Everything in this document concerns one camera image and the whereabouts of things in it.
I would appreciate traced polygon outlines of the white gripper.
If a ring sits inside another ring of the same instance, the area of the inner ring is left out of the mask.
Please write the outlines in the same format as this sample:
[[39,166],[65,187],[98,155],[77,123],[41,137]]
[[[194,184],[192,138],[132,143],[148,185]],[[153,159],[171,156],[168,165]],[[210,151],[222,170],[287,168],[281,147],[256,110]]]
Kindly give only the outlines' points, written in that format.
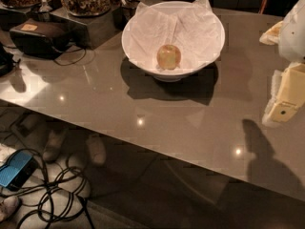
[[[284,19],[267,31],[259,41],[277,45],[279,55],[290,62],[305,62],[305,0],[298,0]],[[292,119],[305,104],[305,64],[291,63],[283,72],[274,71],[271,98],[262,123],[277,127]]]

